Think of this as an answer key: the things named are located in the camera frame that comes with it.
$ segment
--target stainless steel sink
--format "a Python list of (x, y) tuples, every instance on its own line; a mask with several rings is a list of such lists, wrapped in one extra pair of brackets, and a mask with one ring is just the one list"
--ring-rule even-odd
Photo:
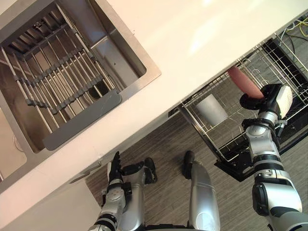
[(0, 107), (27, 156), (0, 192), (103, 116), (92, 116), (102, 105), (160, 75), (103, 0), (18, 0), (0, 15), (0, 48)]

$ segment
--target black shoe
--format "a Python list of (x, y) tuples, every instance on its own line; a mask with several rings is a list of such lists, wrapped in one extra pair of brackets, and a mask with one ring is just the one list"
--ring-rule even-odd
[(153, 184), (157, 182), (156, 168), (152, 158), (144, 160), (145, 184)]
[(182, 174), (186, 179), (192, 178), (192, 166), (194, 162), (194, 153), (192, 151), (187, 151), (184, 156)]

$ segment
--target kitchen counter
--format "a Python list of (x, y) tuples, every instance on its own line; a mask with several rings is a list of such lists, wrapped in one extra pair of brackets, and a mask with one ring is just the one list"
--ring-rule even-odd
[(108, 2), (162, 75), (0, 194), (0, 228), (98, 159), (105, 163), (131, 146), (169, 109), (308, 8), (306, 0)]

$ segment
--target cylindrical cup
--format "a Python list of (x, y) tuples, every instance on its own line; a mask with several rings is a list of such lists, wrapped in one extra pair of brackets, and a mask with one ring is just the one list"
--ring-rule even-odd
[(228, 118), (228, 114), (212, 94), (198, 103), (196, 107), (212, 126), (216, 126)]

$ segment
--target metal wire rack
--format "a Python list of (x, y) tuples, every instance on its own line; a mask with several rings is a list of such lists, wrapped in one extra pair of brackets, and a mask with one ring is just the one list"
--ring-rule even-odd
[[(259, 88), (273, 83), (291, 87), (294, 102), (286, 116), (287, 121), (307, 111), (308, 65), (304, 64), (277, 35), (258, 44), (248, 56), (239, 59), (236, 65)], [(196, 105), (209, 94), (215, 96), (228, 114), (228, 118), (216, 126), (211, 126), (196, 108)], [(248, 151), (248, 142), (241, 123), (244, 119), (256, 118), (258, 113), (241, 107), (242, 95), (228, 73), (224, 73), (178, 107), (199, 132), (217, 160), (233, 167), (239, 164), (237, 157)], [(251, 170), (248, 163), (245, 165), (240, 169), (242, 174)]]

